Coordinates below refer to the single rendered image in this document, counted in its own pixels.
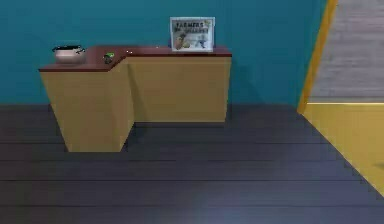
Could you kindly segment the white framed poster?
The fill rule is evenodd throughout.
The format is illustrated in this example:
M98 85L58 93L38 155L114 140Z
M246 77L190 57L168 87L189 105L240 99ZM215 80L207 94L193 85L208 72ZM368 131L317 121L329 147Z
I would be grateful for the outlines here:
M171 17L170 45L173 52L212 52L215 47L214 17Z

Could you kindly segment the tan counter with brown top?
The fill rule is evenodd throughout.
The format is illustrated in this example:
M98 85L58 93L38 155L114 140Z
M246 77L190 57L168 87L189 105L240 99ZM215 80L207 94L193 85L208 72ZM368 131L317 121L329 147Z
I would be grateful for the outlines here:
M113 52L110 64L103 56ZM42 82L70 152L119 152L136 123L222 123L232 54L99 45L83 64L49 64Z

